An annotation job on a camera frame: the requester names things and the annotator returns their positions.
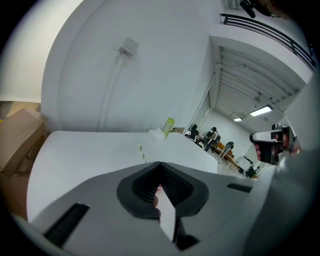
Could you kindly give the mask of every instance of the black railing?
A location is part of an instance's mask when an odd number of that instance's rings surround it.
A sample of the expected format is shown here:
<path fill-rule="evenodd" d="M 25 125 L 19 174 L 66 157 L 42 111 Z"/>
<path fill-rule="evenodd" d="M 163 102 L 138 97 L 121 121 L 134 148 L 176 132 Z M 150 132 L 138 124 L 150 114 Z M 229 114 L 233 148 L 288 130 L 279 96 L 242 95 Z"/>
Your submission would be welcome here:
<path fill-rule="evenodd" d="M 307 53 L 306 50 L 303 49 L 297 42 L 295 42 L 293 39 L 291 39 L 289 36 L 282 33 L 281 31 L 251 18 L 225 13 L 220 14 L 220 16 L 224 17 L 224 25 L 230 25 L 251 30 L 277 41 L 279 44 L 283 45 L 291 52 L 293 52 L 312 71 L 315 69 L 316 63 L 312 59 L 311 55 Z"/>

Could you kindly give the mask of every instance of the white wall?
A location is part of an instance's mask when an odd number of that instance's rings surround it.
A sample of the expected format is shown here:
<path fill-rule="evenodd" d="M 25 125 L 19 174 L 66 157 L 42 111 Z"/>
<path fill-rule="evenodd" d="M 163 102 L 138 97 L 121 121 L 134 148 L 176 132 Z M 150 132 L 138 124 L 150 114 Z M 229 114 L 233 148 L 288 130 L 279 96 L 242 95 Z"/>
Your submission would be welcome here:
<path fill-rule="evenodd" d="M 196 90 L 194 92 L 191 105 L 189 108 L 189 111 L 185 113 L 185 118 L 189 119 L 189 123 L 187 126 L 185 126 L 185 131 L 188 129 L 188 127 L 191 126 L 193 120 L 196 118 L 196 115 L 198 114 L 200 108 L 203 106 L 203 102 L 205 102 L 205 105 L 209 105 L 210 103 L 207 101 L 209 98 L 208 92 L 210 87 L 212 86 L 213 81 L 215 80 L 215 74 L 214 74 L 214 47 L 212 46 L 210 40 L 208 41 L 208 45 L 206 47 L 205 52 L 205 59 L 203 61 L 199 82 L 197 84 Z"/>
<path fill-rule="evenodd" d="M 82 0 L 39 0 L 10 36 L 0 62 L 0 101 L 41 101 L 46 61 L 61 27 Z"/>
<path fill-rule="evenodd" d="M 200 130 L 203 134 L 207 134 L 212 127 L 216 127 L 221 136 L 220 142 L 222 144 L 226 145 L 228 142 L 234 142 L 232 149 L 234 159 L 244 156 L 252 145 L 249 140 L 251 133 L 248 130 L 216 111 L 212 111 L 206 117 Z"/>
<path fill-rule="evenodd" d="M 205 118 L 205 115 L 206 115 L 209 107 L 210 107 L 209 95 L 207 94 L 198 113 L 196 114 L 195 118 L 193 119 L 192 123 L 196 124 L 198 127 L 200 127 L 199 125 L 200 125 L 201 121 Z"/>
<path fill-rule="evenodd" d="M 196 3 L 199 15 L 208 29 L 212 24 L 220 23 L 220 14 L 225 12 L 224 0 L 197 0 Z"/>
<path fill-rule="evenodd" d="M 50 68 L 45 69 L 42 97 L 57 104 L 58 128 L 96 130 L 109 71 L 128 36 L 140 46 L 133 57 L 125 59 L 119 72 L 105 131 L 145 132 L 163 127 L 168 117 L 175 119 L 177 127 L 186 127 L 193 115 L 194 96 L 201 95 L 197 88 L 209 45 L 208 31 L 195 9 L 192 0 L 108 0 L 82 21 L 61 61 L 62 71 L 52 73 L 57 65 L 51 63 L 51 55 L 47 61 Z M 76 18 L 71 15 L 68 23 Z M 52 52 L 63 52 L 61 42 L 69 40 L 64 31 L 59 34 L 59 42 L 53 46 L 61 48 L 52 47 Z M 60 84 L 52 83 L 55 77 L 60 77 Z M 52 87 L 58 87 L 56 98 L 46 91 Z M 49 104 L 44 98 L 42 104 Z M 45 115 L 52 113 L 47 107 Z"/>

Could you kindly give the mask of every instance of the wall outlet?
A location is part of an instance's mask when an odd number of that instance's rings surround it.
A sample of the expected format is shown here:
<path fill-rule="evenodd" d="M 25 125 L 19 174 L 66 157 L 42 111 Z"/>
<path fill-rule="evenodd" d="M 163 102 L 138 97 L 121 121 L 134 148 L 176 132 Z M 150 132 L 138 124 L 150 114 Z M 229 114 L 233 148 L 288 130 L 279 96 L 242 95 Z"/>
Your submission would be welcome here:
<path fill-rule="evenodd" d="M 138 46 L 140 44 L 132 39 L 131 37 L 127 37 L 122 46 L 120 47 L 119 51 L 126 54 L 127 56 L 132 56 L 137 51 Z"/>

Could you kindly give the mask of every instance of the cable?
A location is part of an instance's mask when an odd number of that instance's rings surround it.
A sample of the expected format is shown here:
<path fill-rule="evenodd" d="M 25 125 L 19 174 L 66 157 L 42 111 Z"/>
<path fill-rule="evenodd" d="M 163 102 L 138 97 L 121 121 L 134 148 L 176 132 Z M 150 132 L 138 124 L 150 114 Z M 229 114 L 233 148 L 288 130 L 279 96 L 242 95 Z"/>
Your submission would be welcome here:
<path fill-rule="evenodd" d="M 106 121 L 106 116 L 107 116 L 107 111 L 108 111 L 108 105 L 110 102 L 110 97 L 113 93 L 115 83 L 117 80 L 117 77 L 120 73 L 122 64 L 124 63 L 126 55 L 124 53 L 121 53 L 119 56 L 119 59 L 117 60 L 114 68 L 112 69 L 109 79 L 106 82 L 104 93 L 103 93 L 103 105 L 101 109 L 101 115 L 100 115 L 100 122 L 99 126 L 97 127 L 97 131 L 102 132 L 104 126 L 105 126 L 105 121 Z"/>
<path fill-rule="evenodd" d="M 245 65 L 226 65 L 226 64 L 221 64 L 222 67 L 228 67 L 228 68 L 233 68 L 233 67 L 240 67 L 245 69 Z"/>

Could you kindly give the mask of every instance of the cardboard box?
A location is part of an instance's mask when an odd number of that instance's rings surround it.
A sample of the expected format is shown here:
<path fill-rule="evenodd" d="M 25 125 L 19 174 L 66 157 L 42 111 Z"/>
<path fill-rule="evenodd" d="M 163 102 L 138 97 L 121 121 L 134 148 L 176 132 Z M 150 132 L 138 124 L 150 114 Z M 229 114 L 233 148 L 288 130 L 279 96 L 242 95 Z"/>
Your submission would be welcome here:
<path fill-rule="evenodd" d="M 28 176 L 7 177 L 0 173 L 0 192 L 9 211 L 27 220 Z"/>
<path fill-rule="evenodd" d="M 14 113 L 22 109 L 37 111 L 37 109 L 39 108 L 39 105 L 40 104 L 36 102 L 13 101 L 9 112 L 6 114 L 6 117 L 7 118 L 10 117 Z"/>
<path fill-rule="evenodd" d="M 45 141 L 45 121 L 39 112 L 23 108 L 0 123 L 0 171 L 4 175 L 15 175 L 18 167 L 18 172 L 30 169 L 28 161 L 36 159 Z"/>
<path fill-rule="evenodd" d="M 174 127 L 172 129 L 172 133 L 180 133 L 183 134 L 184 133 L 185 128 L 184 127 Z"/>

